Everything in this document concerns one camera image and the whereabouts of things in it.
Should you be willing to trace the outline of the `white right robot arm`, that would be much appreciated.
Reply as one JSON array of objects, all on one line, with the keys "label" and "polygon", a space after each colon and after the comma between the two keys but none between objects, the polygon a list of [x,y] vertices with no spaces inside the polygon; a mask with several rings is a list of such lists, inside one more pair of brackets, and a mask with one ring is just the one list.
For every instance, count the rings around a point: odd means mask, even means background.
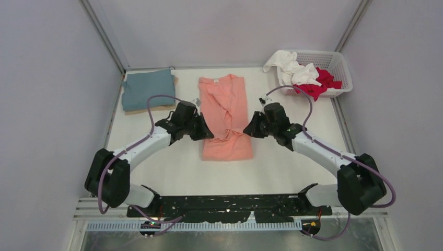
[{"label": "white right robot arm", "polygon": [[243,132],[259,139],[271,136],[280,146],[308,157],[336,178],[334,184],[312,184],[300,192],[298,207],[302,213],[309,215],[321,206],[333,206],[360,215],[387,194],[370,155],[339,151],[302,125],[291,123],[280,103],[264,99],[260,102],[262,111],[254,112]]}]

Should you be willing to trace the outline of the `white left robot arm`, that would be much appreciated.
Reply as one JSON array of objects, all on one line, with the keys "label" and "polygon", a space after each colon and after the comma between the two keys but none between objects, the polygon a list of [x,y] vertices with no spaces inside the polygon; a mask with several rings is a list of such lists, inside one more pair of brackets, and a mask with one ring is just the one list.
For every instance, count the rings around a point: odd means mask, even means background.
[{"label": "white left robot arm", "polygon": [[185,135],[193,141],[214,138],[198,105],[180,101],[164,119],[152,123],[141,138],[117,150],[98,150],[85,180],[85,189],[98,199],[101,214],[127,204],[139,214],[155,216],[160,210],[160,194],[145,185],[131,183],[131,173],[143,161]]}]

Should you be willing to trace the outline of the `peach pink t-shirt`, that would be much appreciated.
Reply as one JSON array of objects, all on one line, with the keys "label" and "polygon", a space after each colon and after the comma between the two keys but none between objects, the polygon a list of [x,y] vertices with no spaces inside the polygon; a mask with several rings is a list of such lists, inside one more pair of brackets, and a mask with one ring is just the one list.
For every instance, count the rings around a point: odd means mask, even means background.
[{"label": "peach pink t-shirt", "polygon": [[200,111],[214,135],[204,140],[204,161],[242,161],[253,158],[251,138],[243,130],[249,124],[246,85],[243,77],[200,77]]}]

